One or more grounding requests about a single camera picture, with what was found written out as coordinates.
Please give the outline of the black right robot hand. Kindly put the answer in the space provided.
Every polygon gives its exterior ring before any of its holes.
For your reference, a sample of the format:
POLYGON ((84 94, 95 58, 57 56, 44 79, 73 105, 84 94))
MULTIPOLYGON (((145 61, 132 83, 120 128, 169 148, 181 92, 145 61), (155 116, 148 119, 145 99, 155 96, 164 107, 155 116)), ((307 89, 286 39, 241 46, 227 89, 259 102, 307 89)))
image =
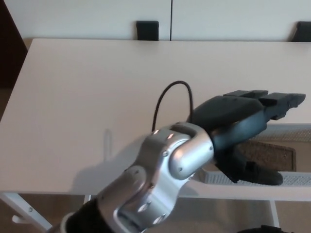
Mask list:
POLYGON ((239 231, 238 233, 282 233, 282 229, 279 227, 273 227, 268 225, 261 225, 258 228, 251 228, 239 231))

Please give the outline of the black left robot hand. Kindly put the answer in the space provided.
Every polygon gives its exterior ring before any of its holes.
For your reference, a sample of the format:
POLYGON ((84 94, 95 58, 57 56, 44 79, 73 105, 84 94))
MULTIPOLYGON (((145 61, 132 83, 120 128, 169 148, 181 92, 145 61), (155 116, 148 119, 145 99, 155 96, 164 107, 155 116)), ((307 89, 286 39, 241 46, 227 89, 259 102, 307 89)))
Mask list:
POLYGON ((238 145, 266 130, 270 120, 284 118, 305 98, 305 94, 299 93, 238 90, 203 102, 187 121, 207 132, 214 147, 215 165, 232 182, 277 186, 283 183, 282 175, 248 161, 238 145))

